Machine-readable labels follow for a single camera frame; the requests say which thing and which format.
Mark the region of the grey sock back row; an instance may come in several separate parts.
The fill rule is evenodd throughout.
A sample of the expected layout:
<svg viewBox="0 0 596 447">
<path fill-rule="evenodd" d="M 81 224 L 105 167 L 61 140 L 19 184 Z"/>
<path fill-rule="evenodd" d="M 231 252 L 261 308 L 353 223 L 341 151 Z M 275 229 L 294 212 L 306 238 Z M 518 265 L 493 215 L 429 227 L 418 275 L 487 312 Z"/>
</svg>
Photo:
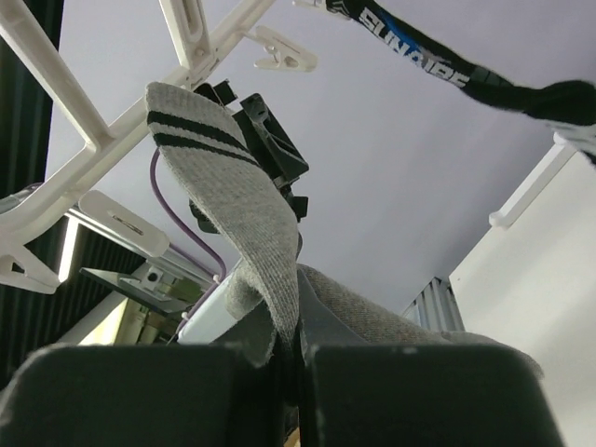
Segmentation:
<svg viewBox="0 0 596 447">
<path fill-rule="evenodd" d="M 173 85 L 146 88 L 146 122 L 159 153 L 192 202 L 239 252 L 225 293 L 236 324 L 221 341 L 241 346 L 265 365 L 280 347 L 292 359 L 299 320 L 299 274 L 317 298 L 364 345 L 494 345 L 470 332 L 421 328 L 298 264 L 299 230 L 291 207 L 256 159 L 240 127 L 221 105 Z"/>
</svg>

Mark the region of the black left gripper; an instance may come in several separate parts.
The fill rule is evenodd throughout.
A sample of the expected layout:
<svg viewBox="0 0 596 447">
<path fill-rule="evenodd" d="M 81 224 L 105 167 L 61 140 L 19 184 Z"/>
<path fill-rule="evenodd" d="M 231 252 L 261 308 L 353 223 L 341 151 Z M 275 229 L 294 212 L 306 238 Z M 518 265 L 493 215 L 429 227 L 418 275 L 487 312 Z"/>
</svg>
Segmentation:
<svg viewBox="0 0 596 447">
<path fill-rule="evenodd" d="M 202 84 L 196 88 L 195 94 L 204 99 L 215 100 L 215 103 L 221 106 L 226 106 L 237 99 L 237 95 L 229 87 L 229 81 L 223 81 L 215 87 L 210 84 Z M 240 105 L 241 110 L 232 113 L 232 118 L 242 131 L 246 148 L 244 152 L 255 159 L 291 207 L 297 222 L 301 222 L 307 215 L 308 197 L 295 196 L 291 187 L 309 171 L 309 165 L 279 124 L 261 94 L 251 94 L 240 101 Z M 224 137 L 218 129 L 208 130 L 207 125 L 204 124 L 188 124 L 188 130 L 190 129 L 239 148 L 239 142 L 232 142 L 233 137 Z M 194 205 L 190 208 L 203 232 L 218 233 L 202 211 L 199 211 Z"/>
</svg>

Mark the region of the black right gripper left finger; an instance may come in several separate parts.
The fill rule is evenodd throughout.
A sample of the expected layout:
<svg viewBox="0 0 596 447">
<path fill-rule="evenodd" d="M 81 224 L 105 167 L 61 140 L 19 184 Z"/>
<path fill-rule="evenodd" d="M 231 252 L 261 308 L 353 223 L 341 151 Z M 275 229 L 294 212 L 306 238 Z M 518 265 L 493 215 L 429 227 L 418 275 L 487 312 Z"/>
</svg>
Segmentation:
<svg viewBox="0 0 596 447">
<path fill-rule="evenodd" d="M 1 400 L 4 446 L 280 446 L 278 373 L 220 345 L 33 353 Z"/>
</svg>

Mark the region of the black and blue patterned sock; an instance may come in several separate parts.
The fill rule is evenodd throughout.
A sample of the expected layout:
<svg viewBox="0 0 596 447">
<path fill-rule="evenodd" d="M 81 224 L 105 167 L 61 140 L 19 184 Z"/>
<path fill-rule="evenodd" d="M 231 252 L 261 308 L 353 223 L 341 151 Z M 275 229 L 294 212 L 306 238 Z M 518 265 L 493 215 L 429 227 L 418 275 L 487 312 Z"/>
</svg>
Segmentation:
<svg viewBox="0 0 596 447">
<path fill-rule="evenodd" d="M 543 88 L 515 84 L 468 61 L 394 16 L 375 1 L 325 1 L 323 7 L 361 25 L 393 52 L 476 102 L 544 122 L 591 162 L 595 161 L 595 84 L 566 80 Z"/>
</svg>

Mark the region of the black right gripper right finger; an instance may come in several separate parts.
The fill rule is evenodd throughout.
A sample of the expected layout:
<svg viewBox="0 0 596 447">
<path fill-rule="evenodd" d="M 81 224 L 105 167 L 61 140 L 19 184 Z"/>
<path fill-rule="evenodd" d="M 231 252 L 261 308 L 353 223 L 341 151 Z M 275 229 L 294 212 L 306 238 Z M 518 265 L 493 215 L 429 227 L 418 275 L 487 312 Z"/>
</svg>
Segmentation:
<svg viewBox="0 0 596 447">
<path fill-rule="evenodd" d="M 370 344 L 300 290 L 305 446 L 560 446 L 540 384 L 498 345 Z"/>
</svg>

